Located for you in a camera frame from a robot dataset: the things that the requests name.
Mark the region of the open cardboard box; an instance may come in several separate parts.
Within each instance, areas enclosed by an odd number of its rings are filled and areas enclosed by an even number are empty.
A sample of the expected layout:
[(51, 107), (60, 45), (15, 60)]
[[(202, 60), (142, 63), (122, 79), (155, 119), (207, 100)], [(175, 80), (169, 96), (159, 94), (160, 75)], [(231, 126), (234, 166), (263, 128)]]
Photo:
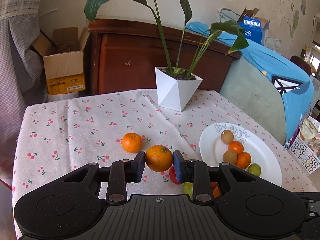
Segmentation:
[(40, 31), (32, 47), (43, 57), (49, 95), (85, 90), (84, 50), (89, 38), (87, 28), (55, 29), (52, 38)]

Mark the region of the white geometric plant pot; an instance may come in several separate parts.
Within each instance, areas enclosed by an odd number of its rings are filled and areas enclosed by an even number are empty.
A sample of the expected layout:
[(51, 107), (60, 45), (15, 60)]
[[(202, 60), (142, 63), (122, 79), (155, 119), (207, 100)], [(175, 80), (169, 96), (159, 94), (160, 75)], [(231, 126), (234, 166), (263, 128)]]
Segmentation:
[(181, 112), (203, 79), (195, 75), (195, 80), (176, 80), (164, 70), (165, 67), (155, 68), (158, 105)]

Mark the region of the small mandarin orange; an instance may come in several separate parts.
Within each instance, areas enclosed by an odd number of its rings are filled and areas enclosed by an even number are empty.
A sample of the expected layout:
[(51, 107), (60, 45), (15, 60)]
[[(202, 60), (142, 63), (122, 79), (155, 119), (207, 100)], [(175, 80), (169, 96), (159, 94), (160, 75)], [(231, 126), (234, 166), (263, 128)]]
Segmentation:
[(127, 133), (123, 136), (121, 145), (126, 152), (137, 153), (143, 147), (143, 139), (136, 133)]

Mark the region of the dark wooden cabinet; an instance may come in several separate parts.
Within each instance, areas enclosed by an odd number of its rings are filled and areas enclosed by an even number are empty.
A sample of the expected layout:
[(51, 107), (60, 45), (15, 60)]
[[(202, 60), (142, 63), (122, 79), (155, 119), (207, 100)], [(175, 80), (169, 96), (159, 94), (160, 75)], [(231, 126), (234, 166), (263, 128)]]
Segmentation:
[[(156, 67), (167, 65), (157, 25), (97, 19), (88, 24), (84, 50), (86, 92), (89, 95), (156, 88)], [(203, 79), (199, 89), (219, 91), (239, 51), (214, 41), (193, 73)]]

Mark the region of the cherry print tablecloth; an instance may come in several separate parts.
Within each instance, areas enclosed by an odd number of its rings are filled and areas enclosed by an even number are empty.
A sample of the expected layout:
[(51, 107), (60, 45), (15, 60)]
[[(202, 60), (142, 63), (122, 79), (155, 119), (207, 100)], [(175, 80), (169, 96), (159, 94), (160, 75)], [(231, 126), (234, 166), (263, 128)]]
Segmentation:
[(153, 89), (89, 96), (33, 105), (25, 110), (17, 139), (12, 200), (88, 163), (110, 166), (133, 159), (121, 146), (129, 132), (143, 148), (164, 145), (187, 159), (200, 159), (200, 135), (215, 122), (228, 122), (257, 135), (274, 153), (282, 187), (315, 191), (295, 158), (267, 130), (215, 91), (197, 91), (182, 112), (161, 108)]

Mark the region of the white floral plate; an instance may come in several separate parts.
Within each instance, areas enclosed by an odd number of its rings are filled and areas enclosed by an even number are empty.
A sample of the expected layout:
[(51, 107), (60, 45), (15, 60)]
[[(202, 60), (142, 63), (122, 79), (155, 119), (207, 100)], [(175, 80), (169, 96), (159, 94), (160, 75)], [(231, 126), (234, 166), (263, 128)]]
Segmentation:
[(269, 147), (249, 130), (218, 122), (200, 136), (202, 160), (209, 166), (228, 162), (264, 180), (281, 185), (279, 163)]

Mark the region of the blue patterned blanket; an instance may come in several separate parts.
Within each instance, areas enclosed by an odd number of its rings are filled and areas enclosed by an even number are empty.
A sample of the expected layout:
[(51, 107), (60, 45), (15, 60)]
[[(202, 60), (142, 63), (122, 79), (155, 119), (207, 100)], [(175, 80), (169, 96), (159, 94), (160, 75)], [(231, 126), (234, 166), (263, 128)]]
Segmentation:
[(282, 97), (285, 111), (286, 141), (291, 140), (300, 121), (309, 114), (314, 94), (310, 76), (280, 54), (254, 41), (241, 50), (244, 57), (261, 71)]

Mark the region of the checked grey curtain cloth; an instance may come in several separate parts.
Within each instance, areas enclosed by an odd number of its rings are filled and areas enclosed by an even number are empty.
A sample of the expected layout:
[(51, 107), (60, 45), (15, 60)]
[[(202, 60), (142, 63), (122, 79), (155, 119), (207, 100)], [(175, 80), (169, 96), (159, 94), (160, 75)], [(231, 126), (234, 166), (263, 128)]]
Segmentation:
[(1, 0), (1, 180), (10, 183), (27, 106), (47, 96), (43, 61), (31, 50), (40, 35), (40, 0)]

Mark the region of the green sofa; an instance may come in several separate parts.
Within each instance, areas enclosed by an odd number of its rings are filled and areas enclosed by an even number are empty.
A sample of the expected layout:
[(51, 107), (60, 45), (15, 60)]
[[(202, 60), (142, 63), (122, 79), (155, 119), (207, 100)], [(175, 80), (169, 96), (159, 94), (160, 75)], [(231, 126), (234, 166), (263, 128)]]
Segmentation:
[(284, 104), (270, 80), (244, 57), (233, 60), (219, 93), (266, 129), (286, 141)]

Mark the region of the white perforated basket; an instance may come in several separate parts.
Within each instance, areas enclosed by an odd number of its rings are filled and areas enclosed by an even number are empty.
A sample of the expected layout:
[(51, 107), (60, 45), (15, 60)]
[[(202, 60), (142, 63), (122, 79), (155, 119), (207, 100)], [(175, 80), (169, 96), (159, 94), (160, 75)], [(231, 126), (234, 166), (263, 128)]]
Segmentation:
[(319, 158), (300, 136), (300, 129), (289, 147), (289, 152), (296, 157), (308, 174), (312, 174), (319, 169)]

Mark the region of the mandarin on plate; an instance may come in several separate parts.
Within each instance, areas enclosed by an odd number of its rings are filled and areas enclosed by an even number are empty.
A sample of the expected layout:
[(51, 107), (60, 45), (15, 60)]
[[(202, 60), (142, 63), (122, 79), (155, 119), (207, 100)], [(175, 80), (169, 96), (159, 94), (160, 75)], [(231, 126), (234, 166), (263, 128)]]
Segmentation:
[(241, 154), (242, 152), (244, 152), (244, 146), (241, 142), (239, 141), (232, 141), (229, 145), (228, 145), (228, 150), (233, 150), (235, 151), (237, 154)]

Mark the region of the green lime fruit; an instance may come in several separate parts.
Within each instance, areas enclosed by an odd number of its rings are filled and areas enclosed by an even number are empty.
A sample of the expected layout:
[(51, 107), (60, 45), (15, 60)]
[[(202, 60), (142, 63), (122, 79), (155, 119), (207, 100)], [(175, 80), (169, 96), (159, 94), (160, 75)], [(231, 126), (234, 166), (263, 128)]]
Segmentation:
[(249, 165), (247, 172), (259, 177), (261, 175), (261, 167), (260, 165), (253, 163)]

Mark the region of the red cherry tomato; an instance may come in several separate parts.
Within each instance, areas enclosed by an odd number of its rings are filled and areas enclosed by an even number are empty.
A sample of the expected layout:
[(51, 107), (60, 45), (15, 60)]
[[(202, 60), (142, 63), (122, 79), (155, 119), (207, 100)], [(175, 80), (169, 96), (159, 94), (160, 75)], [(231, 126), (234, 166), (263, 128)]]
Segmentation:
[(217, 182), (211, 182), (211, 188), (214, 190), (217, 187)]
[(171, 181), (176, 184), (176, 185), (181, 185), (182, 183), (179, 182), (176, 178), (176, 173), (175, 173), (175, 169), (174, 167), (172, 166), (171, 168), (169, 168), (169, 177), (171, 179)]

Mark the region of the orange under gripper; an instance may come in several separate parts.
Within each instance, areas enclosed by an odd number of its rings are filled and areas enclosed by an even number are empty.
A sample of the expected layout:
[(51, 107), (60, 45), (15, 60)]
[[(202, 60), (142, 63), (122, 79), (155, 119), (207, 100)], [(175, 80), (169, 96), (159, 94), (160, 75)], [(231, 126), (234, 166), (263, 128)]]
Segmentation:
[(216, 186), (216, 187), (213, 189), (213, 196), (214, 196), (214, 198), (221, 197), (221, 192), (220, 192), (218, 186)]

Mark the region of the brown kiwi fruit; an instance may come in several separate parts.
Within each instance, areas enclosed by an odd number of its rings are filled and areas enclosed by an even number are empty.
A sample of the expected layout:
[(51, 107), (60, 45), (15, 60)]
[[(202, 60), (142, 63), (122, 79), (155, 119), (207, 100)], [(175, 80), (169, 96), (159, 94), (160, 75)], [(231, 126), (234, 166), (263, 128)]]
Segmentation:
[(229, 131), (229, 130), (224, 130), (221, 133), (221, 141), (226, 144), (229, 145), (232, 141), (234, 140), (234, 134), (233, 132)]

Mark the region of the blue cardboard box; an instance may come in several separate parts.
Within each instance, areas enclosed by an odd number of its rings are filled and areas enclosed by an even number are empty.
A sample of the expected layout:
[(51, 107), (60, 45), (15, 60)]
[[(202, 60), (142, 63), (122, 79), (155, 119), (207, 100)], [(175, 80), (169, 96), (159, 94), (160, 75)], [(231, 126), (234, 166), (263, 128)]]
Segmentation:
[(237, 20), (237, 23), (244, 29), (245, 38), (264, 45), (270, 20), (257, 17), (256, 14), (258, 11), (258, 8), (254, 8), (253, 10), (245, 8)]

